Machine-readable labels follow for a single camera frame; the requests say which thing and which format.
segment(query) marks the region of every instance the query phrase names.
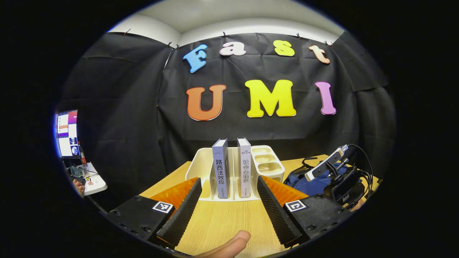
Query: black fabric curtain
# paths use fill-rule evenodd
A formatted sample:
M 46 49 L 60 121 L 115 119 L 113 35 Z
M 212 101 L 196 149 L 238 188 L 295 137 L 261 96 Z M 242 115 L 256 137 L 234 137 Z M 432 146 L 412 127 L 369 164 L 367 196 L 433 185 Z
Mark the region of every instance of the black fabric curtain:
M 157 96 L 171 52 L 164 43 L 107 33 L 79 60 L 64 85 L 59 111 L 78 109 L 78 138 L 108 188 L 92 197 L 116 208 L 164 178 Z
M 274 50 L 275 40 L 291 43 L 295 55 L 279 56 Z M 232 41 L 245 44 L 246 54 L 220 55 L 222 45 Z M 183 56 L 201 44 L 207 45 L 206 64 L 190 73 Z M 309 49 L 312 45 L 325 51 L 330 64 L 316 58 Z M 278 117 L 274 113 L 270 117 L 265 112 L 261 118 L 249 118 L 250 91 L 245 82 L 254 79 L 263 81 L 270 91 L 278 80 L 290 80 L 296 116 Z M 320 111 L 322 99 L 314 84 L 320 81 L 331 85 L 334 115 Z M 209 110 L 213 96 L 209 87 L 216 84 L 226 85 L 220 115 L 210 121 L 191 119 L 185 92 L 204 87 L 201 109 Z M 229 146 L 237 146 L 236 138 L 246 137 L 252 145 L 271 146 L 281 160 L 330 154 L 340 145 L 358 144 L 371 157 L 375 175 L 382 177 L 395 137 L 395 108 L 387 85 L 374 59 L 347 33 L 331 46 L 294 36 L 258 33 L 181 46 L 172 52 L 163 71 L 159 94 L 160 145 L 166 169 L 173 171 L 218 138 L 228 138 Z M 363 155 L 359 155 L 357 164 L 367 168 Z
M 295 55 L 279 56 L 275 40 L 290 42 Z M 246 54 L 220 55 L 222 45 L 232 41 L 242 42 Z M 183 56 L 201 44 L 207 45 L 207 63 L 190 73 Z M 330 64 L 316 58 L 312 45 L 325 51 Z M 261 118 L 249 118 L 245 82 L 255 79 L 270 91 L 278 80 L 291 81 L 296 116 L 265 112 Z M 320 111 L 322 99 L 314 84 L 320 81 L 331 85 L 336 114 Z M 210 121 L 190 118 L 186 91 L 203 87 L 201 109 L 209 110 L 209 87 L 217 84 L 226 86 L 220 115 Z M 143 36 L 107 33 L 64 85 L 58 110 L 69 109 L 78 109 L 79 140 L 87 160 L 108 184 L 107 190 L 93 195 L 107 210 L 157 183 L 218 138 L 228 138 L 229 146 L 237 146 L 238 137 L 252 145 L 269 145 L 280 160 L 330 154 L 340 145 L 355 143 L 366 150 L 375 176 L 382 177 L 396 130 L 387 78 L 347 33 L 331 46 L 257 33 L 206 39 L 178 50 Z M 363 156 L 358 164 L 366 166 Z

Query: hand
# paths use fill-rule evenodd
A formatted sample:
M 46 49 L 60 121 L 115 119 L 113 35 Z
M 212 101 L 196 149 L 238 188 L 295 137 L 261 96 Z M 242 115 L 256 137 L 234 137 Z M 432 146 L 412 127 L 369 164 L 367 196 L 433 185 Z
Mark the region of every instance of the hand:
M 196 258 L 234 258 L 247 246 L 247 242 L 250 239 L 250 233 L 241 230 L 226 244 L 219 246 L 208 252 L 198 254 Z
M 75 188 L 77 188 L 78 192 L 80 192 L 81 194 L 84 193 L 84 185 L 78 182 L 76 179 L 73 180 L 73 185 L 75 186 Z

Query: monitor screen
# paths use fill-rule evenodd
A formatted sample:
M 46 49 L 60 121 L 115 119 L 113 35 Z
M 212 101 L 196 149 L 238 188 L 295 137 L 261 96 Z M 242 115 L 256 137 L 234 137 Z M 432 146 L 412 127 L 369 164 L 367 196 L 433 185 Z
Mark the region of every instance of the monitor screen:
M 80 158 L 77 138 L 78 110 L 56 114 L 55 130 L 57 150 L 62 158 Z

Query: yellow letter m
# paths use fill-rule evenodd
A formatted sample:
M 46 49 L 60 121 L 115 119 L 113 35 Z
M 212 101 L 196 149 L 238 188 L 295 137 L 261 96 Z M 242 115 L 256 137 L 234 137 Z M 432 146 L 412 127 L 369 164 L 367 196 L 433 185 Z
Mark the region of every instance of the yellow letter m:
M 247 116 L 250 118 L 260 118 L 264 112 L 260 109 L 263 104 L 266 113 L 272 116 L 277 103 L 279 108 L 276 114 L 280 117 L 293 117 L 297 111 L 293 108 L 291 100 L 291 87 L 293 83 L 289 80 L 278 80 L 271 93 L 264 83 L 260 80 L 250 80 L 246 82 L 246 87 L 250 89 L 250 110 Z

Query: letter f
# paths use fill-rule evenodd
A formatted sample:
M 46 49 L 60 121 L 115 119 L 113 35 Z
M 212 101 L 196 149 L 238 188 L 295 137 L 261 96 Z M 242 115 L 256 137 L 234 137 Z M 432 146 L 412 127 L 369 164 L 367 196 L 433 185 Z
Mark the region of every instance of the letter f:
M 206 61 L 200 60 L 200 58 L 206 58 L 206 53 L 202 51 L 206 48 L 207 45 L 205 44 L 199 45 L 190 53 L 183 56 L 183 59 L 186 59 L 191 66 L 190 73 L 196 72 L 199 68 L 203 67 L 206 64 Z

